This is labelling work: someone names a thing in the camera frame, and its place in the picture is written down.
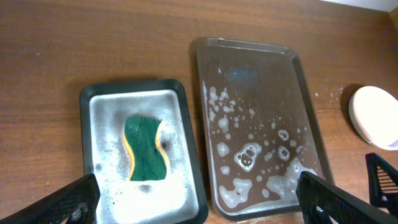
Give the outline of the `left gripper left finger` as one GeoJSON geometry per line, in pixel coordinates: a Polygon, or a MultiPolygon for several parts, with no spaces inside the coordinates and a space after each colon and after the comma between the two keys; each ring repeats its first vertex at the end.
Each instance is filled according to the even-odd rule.
{"type": "Polygon", "coordinates": [[[94,223],[100,189],[94,174],[87,174],[1,223],[94,223]]]}

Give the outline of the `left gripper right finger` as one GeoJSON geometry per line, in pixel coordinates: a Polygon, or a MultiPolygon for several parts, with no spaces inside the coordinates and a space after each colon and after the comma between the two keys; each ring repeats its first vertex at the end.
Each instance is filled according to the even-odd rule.
{"type": "Polygon", "coordinates": [[[310,223],[397,223],[397,218],[345,192],[319,176],[300,174],[297,198],[303,220],[310,223]]]}

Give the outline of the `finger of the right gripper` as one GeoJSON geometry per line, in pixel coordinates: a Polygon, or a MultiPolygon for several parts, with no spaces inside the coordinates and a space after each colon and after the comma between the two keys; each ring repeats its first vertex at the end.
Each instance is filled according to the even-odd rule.
{"type": "Polygon", "coordinates": [[[370,204],[397,216],[397,170],[376,153],[365,155],[370,204]]]}

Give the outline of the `pink stained plate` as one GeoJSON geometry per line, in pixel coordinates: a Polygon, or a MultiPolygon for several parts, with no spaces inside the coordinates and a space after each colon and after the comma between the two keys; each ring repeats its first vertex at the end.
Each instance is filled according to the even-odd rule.
{"type": "Polygon", "coordinates": [[[370,145],[397,150],[397,100],[376,86],[364,86],[349,100],[349,118],[357,133],[370,145]]]}

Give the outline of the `green and yellow sponge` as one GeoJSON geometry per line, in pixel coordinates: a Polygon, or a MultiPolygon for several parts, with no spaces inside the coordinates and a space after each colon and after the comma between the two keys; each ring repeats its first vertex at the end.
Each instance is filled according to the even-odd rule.
{"type": "Polygon", "coordinates": [[[128,180],[159,181],[167,176],[169,159],[161,145],[164,122],[159,119],[130,116],[124,123],[123,144],[130,161],[128,180]]]}

